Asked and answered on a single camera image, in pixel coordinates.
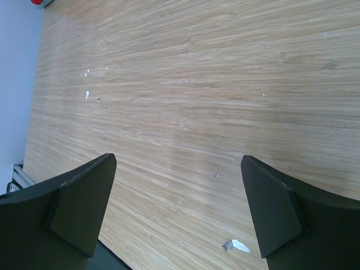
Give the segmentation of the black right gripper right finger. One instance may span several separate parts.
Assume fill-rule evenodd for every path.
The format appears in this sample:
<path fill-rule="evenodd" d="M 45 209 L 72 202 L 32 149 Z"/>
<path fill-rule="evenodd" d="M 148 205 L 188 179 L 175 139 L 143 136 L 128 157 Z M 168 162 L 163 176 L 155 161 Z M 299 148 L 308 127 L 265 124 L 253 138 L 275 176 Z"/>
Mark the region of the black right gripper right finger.
<path fill-rule="evenodd" d="M 241 173 L 269 269 L 359 269 L 359 201 L 245 155 Z"/>

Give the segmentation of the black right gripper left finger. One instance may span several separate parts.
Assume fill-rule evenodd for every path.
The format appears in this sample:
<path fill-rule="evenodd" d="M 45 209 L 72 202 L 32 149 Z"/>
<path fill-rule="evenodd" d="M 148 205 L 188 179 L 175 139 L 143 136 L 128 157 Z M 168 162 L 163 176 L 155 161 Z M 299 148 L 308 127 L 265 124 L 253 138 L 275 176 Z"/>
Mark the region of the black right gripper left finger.
<path fill-rule="evenodd" d="M 64 174 L 1 195 L 1 269 L 85 269 L 116 172 L 104 154 Z"/>

